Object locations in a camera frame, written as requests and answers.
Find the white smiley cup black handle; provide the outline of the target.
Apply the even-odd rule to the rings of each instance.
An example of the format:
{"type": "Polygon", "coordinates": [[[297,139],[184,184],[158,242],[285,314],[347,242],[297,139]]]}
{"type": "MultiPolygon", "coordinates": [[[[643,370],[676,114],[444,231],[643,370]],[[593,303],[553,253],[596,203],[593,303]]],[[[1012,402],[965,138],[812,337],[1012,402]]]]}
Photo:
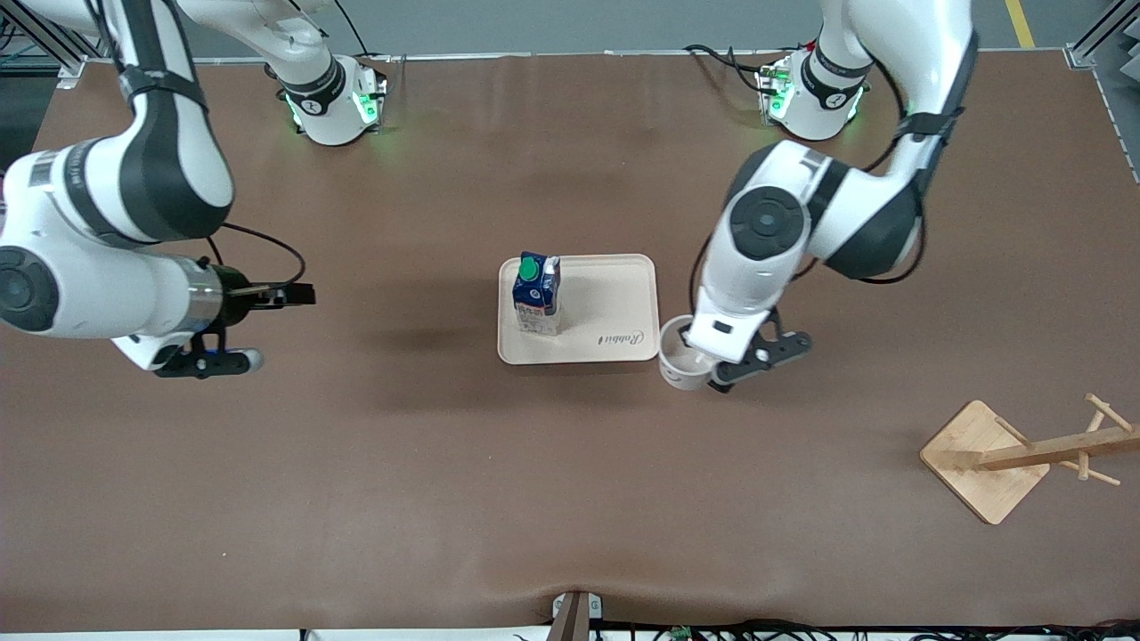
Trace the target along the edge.
{"type": "Polygon", "coordinates": [[[707,352],[689,344],[692,315],[673,317],[660,328],[658,368],[663,381],[683,391],[695,391],[708,386],[717,360],[707,352]]]}

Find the blue and white milk carton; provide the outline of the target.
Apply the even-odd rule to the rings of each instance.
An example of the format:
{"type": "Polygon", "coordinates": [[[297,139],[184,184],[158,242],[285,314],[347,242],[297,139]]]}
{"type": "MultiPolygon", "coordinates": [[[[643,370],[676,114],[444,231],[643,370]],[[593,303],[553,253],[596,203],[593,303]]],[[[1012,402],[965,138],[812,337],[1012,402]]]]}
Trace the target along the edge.
{"type": "Polygon", "coordinates": [[[542,336],[557,336],[561,332],[561,255],[521,253],[510,294],[522,332],[542,336]]]}

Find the wooden cup rack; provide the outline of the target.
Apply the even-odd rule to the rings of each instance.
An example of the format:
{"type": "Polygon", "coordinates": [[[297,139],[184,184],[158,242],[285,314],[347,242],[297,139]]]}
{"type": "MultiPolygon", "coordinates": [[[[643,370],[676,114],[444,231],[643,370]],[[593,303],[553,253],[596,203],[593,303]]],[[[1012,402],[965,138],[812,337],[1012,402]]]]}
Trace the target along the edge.
{"type": "Polygon", "coordinates": [[[1122,417],[1110,404],[1086,393],[1094,409],[1086,430],[1032,441],[982,399],[974,399],[919,453],[919,459],[982,520],[997,526],[1056,466],[1119,487],[1119,479],[1091,466],[1092,459],[1140,451],[1140,422],[1122,417]]]}

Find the cream tray with bear print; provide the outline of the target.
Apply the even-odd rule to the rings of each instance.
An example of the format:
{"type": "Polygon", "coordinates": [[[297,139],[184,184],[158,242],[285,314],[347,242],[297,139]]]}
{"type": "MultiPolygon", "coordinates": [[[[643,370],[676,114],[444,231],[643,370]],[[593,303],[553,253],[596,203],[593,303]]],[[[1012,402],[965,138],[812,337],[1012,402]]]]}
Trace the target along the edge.
{"type": "Polygon", "coordinates": [[[659,350],[656,265],[640,253],[563,255],[556,336],[518,324],[512,289],[520,255],[498,271],[497,352],[514,366],[651,362],[659,350]]]}

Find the metal table edge clamp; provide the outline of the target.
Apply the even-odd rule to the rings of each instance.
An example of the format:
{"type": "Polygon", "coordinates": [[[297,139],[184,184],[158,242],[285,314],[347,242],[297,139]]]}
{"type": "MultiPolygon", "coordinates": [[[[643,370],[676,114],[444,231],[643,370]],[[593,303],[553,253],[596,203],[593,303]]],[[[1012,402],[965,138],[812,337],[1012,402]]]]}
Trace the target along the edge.
{"type": "Polygon", "coordinates": [[[598,594],[569,591],[553,602],[554,620],[545,641],[604,641],[601,630],[604,620],[603,601],[598,594]]]}

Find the aluminium frame profile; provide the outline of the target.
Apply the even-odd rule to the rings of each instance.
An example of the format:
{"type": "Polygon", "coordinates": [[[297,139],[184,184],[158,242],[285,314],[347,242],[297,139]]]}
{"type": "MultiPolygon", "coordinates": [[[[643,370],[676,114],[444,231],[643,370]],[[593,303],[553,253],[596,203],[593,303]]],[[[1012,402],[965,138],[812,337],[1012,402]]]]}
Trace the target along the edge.
{"type": "Polygon", "coordinates": [[[96,56],[96,49],[81,33],[54,23],[40,13],[32,11],[28,5],[21,0],[0,0],[0,15],[21,29],[32,44],[44,52],[50,60],[56,60],[58,68],[57,88],[70,90],[78,86],[85,62],[96,56]]]}
{"type": "Polygon", "coordinates": [[[1068,68],[1091,70],[1096,66],[1096,49],[1140,18],[1140,0],[1109,0],[1102,13],[1076,42],[1062,48],[1068,68]]]}

